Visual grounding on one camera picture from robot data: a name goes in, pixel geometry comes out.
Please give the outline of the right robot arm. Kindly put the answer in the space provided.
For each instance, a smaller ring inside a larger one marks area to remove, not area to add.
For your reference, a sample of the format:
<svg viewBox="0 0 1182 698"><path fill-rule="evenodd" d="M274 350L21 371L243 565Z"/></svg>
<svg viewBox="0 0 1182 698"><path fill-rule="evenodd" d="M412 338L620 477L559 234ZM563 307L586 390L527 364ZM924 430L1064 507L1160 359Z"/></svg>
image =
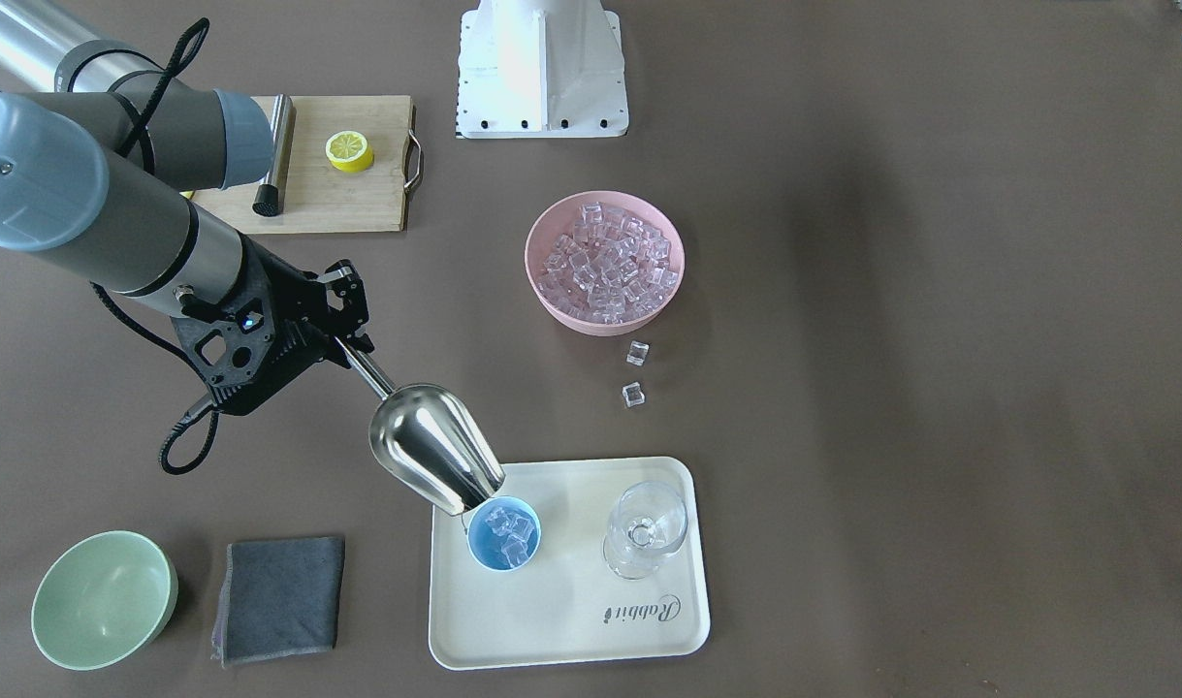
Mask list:
<svg viewBox="0 0 1182 698"><path fill-rule="evenodd" d="M277 137L253 98L178 81L209 22L169 61L98 34L50 1L0 1L0 248L168 315L197 372L201 415L249 415L319 363L383 386L346 261L299 270L186 193L252 185Z"/></svg>

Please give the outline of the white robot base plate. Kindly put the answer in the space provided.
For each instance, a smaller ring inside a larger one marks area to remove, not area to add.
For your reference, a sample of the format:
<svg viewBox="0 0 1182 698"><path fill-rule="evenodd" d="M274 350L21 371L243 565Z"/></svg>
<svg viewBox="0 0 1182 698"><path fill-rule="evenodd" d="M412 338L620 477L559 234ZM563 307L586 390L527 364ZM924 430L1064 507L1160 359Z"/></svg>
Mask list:
<svg viewBox="0 0 1182 698"><path fill-rule="evenodd" d="M455 137L629 131L621 18L599 1L481 1L459 27Z"/></svg>

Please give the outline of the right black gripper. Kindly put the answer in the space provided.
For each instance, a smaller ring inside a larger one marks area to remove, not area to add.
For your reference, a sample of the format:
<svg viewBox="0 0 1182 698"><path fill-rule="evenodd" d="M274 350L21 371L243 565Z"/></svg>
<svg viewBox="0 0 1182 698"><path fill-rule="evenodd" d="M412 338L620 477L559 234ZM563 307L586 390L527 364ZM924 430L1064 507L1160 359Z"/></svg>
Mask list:
<svg viewBox="0 0 1182 698"><path fill-rule="evenodd" d="M369 321L369 309L365 283L350 260L314 275L252 239L240 242L238 278L221 301L213 304L191 283L175 291L178 344L215 410L251 415L317 363L376 367L374 346L362 348L355 335Z"/></svg>

